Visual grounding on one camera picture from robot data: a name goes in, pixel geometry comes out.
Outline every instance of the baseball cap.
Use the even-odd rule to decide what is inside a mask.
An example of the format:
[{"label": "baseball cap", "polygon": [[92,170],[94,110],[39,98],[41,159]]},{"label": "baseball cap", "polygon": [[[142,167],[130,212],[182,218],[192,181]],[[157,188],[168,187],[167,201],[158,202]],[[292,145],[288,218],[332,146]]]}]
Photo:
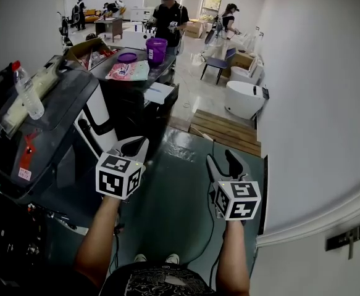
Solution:
[{"label": "baseball cap", "polygon": [[237,5],[234,4],[234,3],[230,3],[230,4],[228,5],[228,7],[229,7],[229,9],[235,8],[237,12],[240,12],[240,10],[237,8]]}]

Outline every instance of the white toilet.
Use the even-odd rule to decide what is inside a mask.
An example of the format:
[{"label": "white toilet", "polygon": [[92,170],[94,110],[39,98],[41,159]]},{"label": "white toilet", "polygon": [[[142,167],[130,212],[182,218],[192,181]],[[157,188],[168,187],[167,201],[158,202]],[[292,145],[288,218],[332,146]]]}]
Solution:
[{"label": "white toilet", "polygon": [[240,81],[227,83],[225,108],[228,112],[250,120],[264,103],[265,98],[261,87]]},{"label": "white toilet", "polygon": [[264,69],[262,61],[256,57],[249,66],[249,69],[243,69],[233,66],[230,70],[230,81],[241,81],[251,84],[256,84]]}]

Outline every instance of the window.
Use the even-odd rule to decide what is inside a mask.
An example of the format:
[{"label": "window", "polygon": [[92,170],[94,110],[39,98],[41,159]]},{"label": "window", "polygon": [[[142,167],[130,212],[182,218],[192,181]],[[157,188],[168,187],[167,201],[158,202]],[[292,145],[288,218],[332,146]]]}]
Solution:
[{"label": "window", "polygon": [[218,15],[221,0],[203,0],[200,19],[212,23]]}]

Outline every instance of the cap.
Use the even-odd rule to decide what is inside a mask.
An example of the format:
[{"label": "cap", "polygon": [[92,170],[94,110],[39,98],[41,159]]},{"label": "cap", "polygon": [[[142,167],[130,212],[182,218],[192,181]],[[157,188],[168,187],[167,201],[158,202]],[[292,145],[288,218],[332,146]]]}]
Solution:
[{"label": "cap", "polygon": [[234,8],[234,9],[236,9],[237,12],[240,12],[240,10],[237,8],[237,5],[234,4],[234,3],[230,3],[230,4],[228,5],[228,8],[229,8],[229,9],[233,9],[233,8]]},{"label": "cap", "polygon": [[16,62],[12,63],[12,72],[15,72],[20,67],[20,61],[17,60]]}]

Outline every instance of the white sneaker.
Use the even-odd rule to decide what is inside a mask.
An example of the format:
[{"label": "white sneaker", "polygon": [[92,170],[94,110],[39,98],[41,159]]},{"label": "white sneaker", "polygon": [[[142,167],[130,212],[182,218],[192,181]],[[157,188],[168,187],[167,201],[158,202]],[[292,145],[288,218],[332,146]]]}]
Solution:
[{"label": "white sneaker", "polygon": [[135,257],[135,261],[134,262],[147,262],[147,258],[145,257],[145,255],[143,254],[138,254]]},{"label": "white sneaker", "polygon": [[177,254],[173,253],[166,258],[165,262],[172,264],[180,264],[180,257]]}]

